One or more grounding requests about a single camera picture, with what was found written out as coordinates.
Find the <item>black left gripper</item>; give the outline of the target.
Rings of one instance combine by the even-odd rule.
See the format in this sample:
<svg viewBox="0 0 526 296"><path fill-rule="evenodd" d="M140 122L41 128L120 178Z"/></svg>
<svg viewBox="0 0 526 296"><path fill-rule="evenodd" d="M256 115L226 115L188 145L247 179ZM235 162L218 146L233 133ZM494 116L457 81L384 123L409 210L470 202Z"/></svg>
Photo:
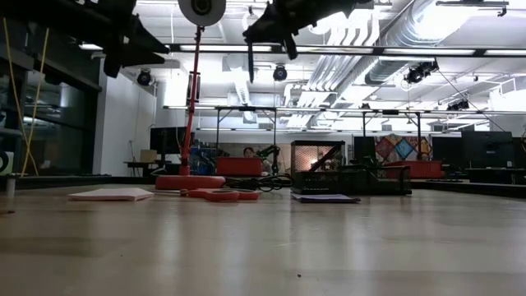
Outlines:
<svg viewBox="0 0 526 296"><path fill-rule="evenodd" d="M93 44L100 46L105 54L104 73L117 77L121 66L164 64L164 58L156 53L169 53L142 24L138 15L132 15L136 0L84 0L83 5L103 18L101 30ZM133 54L122 61L124 37L131 44L153 53Z"/></svg>

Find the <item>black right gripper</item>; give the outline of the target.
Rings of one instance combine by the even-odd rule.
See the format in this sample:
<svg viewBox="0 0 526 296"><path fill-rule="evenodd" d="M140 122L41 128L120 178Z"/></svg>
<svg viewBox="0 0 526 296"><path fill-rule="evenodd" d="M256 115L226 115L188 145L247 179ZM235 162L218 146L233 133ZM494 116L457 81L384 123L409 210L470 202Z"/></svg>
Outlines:
<svg viewBox="0 0 526 296"><path fill-rule="evenodd" d="M293 60L298 51L293 37L306 26L335 13L349 16L356 7L356 0L284 0L283 15L276 3L267 3L262 14L242 33L248 44L283 44L288 57Z"/></svg>

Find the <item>red-handled scissors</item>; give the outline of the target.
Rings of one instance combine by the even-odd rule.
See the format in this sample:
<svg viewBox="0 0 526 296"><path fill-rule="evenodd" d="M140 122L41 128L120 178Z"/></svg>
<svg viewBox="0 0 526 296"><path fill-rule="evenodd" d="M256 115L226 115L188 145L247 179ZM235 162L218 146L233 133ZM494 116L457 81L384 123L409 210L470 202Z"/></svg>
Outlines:
<svg viewBox="0 0 526 296"><path fill-rule="evenodd" d="M200 198L210 202L236 202L236 201L256 201L260 197L260 192L247 189L229 188L197 188L181 189L182 197Z"/></svg>

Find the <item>purple sticky note pad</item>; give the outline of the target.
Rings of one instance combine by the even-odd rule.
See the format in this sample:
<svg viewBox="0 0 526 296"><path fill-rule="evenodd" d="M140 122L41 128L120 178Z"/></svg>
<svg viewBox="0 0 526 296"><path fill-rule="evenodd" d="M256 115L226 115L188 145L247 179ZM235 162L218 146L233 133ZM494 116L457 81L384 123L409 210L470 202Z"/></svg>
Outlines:
<svg viewBox="0 0 526 296"><path fill-rule="evenodd" d="M341 194L335 195L300 195L292 193L291 197L300 203L350 203L358 204L361 199L358 197L347 197Z"/></svg>

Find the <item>black mesh desk organizer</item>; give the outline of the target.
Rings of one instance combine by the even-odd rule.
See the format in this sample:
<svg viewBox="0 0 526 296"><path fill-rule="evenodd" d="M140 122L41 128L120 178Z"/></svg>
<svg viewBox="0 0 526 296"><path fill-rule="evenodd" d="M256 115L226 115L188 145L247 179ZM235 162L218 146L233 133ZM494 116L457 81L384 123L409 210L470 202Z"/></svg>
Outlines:
<svg viewBox="0 0 526 296"><path fill-rule="evenodd" d="M311 165L332 146L340 152L315 172ZM381 167L373 162L346 162L344 141L293 141L291 143L291 189L304 195L342 194L409 195L412 193L408 166Z"/></svg>

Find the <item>black computer monitor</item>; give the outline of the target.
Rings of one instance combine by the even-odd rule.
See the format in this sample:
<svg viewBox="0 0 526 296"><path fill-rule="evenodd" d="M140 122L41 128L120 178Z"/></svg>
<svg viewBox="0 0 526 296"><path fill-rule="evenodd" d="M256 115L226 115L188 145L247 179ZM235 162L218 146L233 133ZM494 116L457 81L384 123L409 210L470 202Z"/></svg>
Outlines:
<svg viewBox="0 0 526 296"><path fill-rule="evenodd" d="M150 129L150 149L160 155L180 154L185 147L185 127L153 127Z"/></svg>
<svg viewBox="0 0 526 296"><path fill-rule="evenodd" d="M514 145L510 132L461 132L463 156L469 168L510 168Z"/></svg>

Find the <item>black overhead light bar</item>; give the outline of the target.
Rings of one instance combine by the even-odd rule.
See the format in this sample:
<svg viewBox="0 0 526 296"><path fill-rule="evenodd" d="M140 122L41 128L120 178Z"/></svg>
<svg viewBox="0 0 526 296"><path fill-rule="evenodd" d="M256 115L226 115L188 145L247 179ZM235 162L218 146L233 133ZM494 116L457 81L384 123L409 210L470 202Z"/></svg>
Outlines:
<svg viewBox="0 0 526 296"><path fill-rule="evenodd" d="M195 52L194 44L167 44L170 53ZM94 44L82 44L80 49L101 51ZM202 53L248 53L245 44L203 44ZM278 44L253 45L253 53L286 54ZM297 45L298 54L309 55L358 55L358 56L386 56L386 57L444 57L444 58L526 58L526 49L462 49L447 47L381 47L381 46L328 46L328 45Z"/></svg>

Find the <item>blue storage crates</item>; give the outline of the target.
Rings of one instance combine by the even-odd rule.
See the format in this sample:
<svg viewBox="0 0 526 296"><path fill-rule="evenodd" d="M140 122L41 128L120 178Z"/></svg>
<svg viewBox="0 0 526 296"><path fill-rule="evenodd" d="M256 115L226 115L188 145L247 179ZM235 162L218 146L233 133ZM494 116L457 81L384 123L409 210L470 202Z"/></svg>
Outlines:
<svg viewBox="0 0 526 296"><path fill-rule="evenodd" d="M192 175L215 175L216 149L191 148L189 163Z"/></svg>

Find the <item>red desk lamp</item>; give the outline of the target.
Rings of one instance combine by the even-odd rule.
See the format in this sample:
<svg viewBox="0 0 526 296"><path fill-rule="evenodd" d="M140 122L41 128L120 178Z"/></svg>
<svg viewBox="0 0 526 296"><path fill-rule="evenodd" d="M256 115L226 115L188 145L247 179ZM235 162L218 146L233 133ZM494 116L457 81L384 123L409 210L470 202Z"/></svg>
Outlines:
<svg viewBox="0 0 526 296"><path fill-rule="evenodd" d="M168 185L168 181L170 181L168 187L169 190L193 190L199 186L198 183L200 181L204 181L205 183L215 182L212 177L191 175L189 160L191 150L191 130L196 107L197 73L202 35L207 26L214 25L221 20L226 10L226 0L178 0L178 5L182 14L196 26L194 61L190 87L190 105L188 108L184 144L180 149L181 164L179 167L179 175L157 177L157 180L161 182L160 187L157 186L157 188L163 189L163 185Z"/></svg>

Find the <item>red plastic bin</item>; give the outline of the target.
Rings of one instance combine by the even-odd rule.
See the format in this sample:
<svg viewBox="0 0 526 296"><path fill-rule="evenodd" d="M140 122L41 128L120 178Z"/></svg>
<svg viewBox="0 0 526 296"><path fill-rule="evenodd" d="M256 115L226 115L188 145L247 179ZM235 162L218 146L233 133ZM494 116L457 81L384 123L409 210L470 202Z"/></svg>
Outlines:
<svg viewBox="0 0 526 296"><path fill-rule="evenodd" d="M385 164L385 167L408 166L411 179L438 179L445 176L440 161L404 160Z"/></svg>
<svg viewBox="0 0 526 296"><path fill-rule="evenodd" d="M227 177L261 176L262 163L258 158L219 157L216 163L216 174Z"/></svg>

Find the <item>pink sticky note pad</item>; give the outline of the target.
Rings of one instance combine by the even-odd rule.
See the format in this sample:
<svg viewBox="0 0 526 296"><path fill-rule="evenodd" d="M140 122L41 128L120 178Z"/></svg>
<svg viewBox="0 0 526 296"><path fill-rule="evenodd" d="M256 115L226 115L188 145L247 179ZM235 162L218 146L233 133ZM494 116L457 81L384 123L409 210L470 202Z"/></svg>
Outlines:
<svg viewBox="0 0 526 296"><path fill-rule="evenodd" d="M70 194L71 201L142 201L153 197L153 192L138 187L100 188Z"/></svg>

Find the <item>colourful patchwork quilt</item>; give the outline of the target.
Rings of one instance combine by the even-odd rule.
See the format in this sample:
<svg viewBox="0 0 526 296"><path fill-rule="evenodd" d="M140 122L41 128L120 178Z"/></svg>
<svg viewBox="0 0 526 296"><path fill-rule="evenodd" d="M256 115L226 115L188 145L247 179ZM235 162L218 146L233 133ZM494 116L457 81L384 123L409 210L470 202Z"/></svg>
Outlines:
<svg viewBox="0 0 526 296"><path fill-rule="evenodd" d="M377 160L382 163L399 161L431 160L432 145L425 136L400 136L389 134L374 137Z"/></svg>

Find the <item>silver ceiling duct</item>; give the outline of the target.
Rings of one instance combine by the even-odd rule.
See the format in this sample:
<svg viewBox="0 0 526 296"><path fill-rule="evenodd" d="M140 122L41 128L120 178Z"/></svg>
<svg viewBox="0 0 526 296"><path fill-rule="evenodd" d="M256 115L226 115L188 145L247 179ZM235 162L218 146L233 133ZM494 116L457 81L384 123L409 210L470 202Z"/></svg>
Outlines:
<svg viewBox="0 0 526 296"><path fill-rule="evenodd" d="M386 47L435 47L457 31L476 11L470 7L437 6L440 0L415 0L380 40ZM369 58L366 84L381 85L409 61Z"/></svg>

